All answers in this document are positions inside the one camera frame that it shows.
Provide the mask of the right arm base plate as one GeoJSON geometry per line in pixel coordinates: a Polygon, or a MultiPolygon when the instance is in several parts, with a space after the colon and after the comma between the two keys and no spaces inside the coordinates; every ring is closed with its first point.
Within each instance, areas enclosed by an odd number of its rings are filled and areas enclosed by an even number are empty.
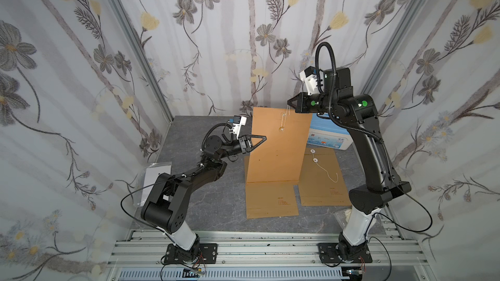
{"type": "Polygon", "coordinates": [[[351,246],[347,242],[318,243],[320,261],[323,264],[371,264],[371,251],[366,243],[351,246]]]}

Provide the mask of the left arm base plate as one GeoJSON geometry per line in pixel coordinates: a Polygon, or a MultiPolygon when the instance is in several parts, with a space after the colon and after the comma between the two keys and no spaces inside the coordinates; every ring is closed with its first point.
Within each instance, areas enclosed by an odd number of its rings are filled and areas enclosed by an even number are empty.
{"type": "Polygon", "coordinates": [[[218,244],[195,243],[190,250],[184,250],[174,244],[169,244],[162,264],[215,264],[218,255],[218,244]]]}

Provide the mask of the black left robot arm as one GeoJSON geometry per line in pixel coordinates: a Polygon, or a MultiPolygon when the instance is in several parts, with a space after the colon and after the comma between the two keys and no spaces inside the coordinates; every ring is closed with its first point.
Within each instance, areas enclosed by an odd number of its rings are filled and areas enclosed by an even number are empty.
{"type": "Polygon", "coordinates": [[[192,252],[199,244],[199,236],[186,223],[191,195],[222,177],[227,167],[225,158],[249,154],[266,140],[263,135],[242,135],[229,142],[216,135],[205,138],[201,159],[194,169],[157,177],[141,209],[141,219],[166,234],[174,246],[192,252]]]}

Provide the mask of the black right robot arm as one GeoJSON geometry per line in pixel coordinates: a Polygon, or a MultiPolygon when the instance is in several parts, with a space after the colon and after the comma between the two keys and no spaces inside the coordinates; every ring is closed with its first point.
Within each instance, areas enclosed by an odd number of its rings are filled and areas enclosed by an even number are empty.
{"type": "Polygon", "coordinates": [[[367,234],[381,209],[409,193],[411,186],[401,180],[393,167],[373,99],[367,94],[354,95],[349,69],[320,73],[308,67],[299,78],[306,90],[287,104],[296,113],[321,114],[345,129],[363,167],[365,183],[349,192],[352,211],[334,252],[339,260],[353,262],[368,252],[367,234]]]}

